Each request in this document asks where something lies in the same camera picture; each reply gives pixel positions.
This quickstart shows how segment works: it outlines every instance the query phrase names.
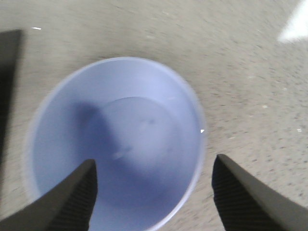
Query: black object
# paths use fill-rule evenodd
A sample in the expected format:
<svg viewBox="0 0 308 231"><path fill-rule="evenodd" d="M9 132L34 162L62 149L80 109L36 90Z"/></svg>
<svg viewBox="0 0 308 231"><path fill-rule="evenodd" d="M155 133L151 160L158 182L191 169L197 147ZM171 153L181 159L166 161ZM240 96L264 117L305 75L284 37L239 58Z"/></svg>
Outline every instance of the black object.
<svg viewBox="0 0 308 231"><path fill-rule="evenodd" d="M21 35L21 30L0 33L0 162Z"/></svg>
<svg viewBox="0 0 308 231"><path fill-rule="evenodd" d="M0 231L87 231L97 195L94 160L86 160L61 183L0 222Z"/></svg>
<svg viewBox="0 0 308 231"><path fill-rule="evenodd" d="M225 155L215 160L214 202L226 231L308 231L308 210L272 190Z"/></svg>

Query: blue bucket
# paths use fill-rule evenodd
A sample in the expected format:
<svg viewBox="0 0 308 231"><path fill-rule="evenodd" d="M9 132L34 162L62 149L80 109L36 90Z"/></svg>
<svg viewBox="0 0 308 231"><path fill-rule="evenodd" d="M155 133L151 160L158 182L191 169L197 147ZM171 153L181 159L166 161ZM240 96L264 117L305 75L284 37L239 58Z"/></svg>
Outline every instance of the blue bucket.
<svg viewBox="0 0 308 231"><path fill-rule="evenodd" d="M194 92L170 68L134 57L90 64L60 83L34 119L25 162L29 196L41 197L95 159L90 231L157 230L197 182L204 129Z"/></svg>

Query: concrete floor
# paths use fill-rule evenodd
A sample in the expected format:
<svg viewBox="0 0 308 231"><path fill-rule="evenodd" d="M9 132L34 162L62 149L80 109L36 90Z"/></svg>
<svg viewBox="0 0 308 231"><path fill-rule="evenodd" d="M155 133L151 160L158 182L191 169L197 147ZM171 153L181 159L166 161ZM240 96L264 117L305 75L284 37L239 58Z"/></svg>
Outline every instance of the concrete floor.
<svg viewBox="0 0 308 231"><path fill-rule="evenodd" d="M29 203L21 160L39 103L73 71L115 56L169 65L194 88L205 109L208 148L202 175L162 231L224 230L210 185L219 153L308 207L308 42L280 36L300 2L2 0L0 30L22 28L26 37L0 217Z"/></svg>

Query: plastic bucket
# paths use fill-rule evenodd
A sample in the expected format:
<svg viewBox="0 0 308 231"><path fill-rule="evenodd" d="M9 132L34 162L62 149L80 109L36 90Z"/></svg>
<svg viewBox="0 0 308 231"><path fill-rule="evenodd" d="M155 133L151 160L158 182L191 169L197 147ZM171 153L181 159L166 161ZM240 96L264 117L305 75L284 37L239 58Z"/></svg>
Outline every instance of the plastic bucket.
<svg viewBox="0 0 308 231"><path fill-rule="evenodd" d="M204 157L203 112L170 68L142 58L99 61L65 79L30 129L32 200L85 159L98 171L91 231L154 231L187 200Z"/></svg>

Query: light patch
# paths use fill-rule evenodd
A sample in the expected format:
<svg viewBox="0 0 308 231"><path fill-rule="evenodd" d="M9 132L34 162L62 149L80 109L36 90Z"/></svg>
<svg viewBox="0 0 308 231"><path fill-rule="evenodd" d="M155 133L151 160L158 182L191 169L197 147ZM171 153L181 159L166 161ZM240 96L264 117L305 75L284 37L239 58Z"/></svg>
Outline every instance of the light patch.
<svg viewBox="0 0 308 231"><path fill-rule="evenodd" d="M308 0L303 0L296 7L287 26L278 36L279 42L293 42L308 37Z"/></svg>

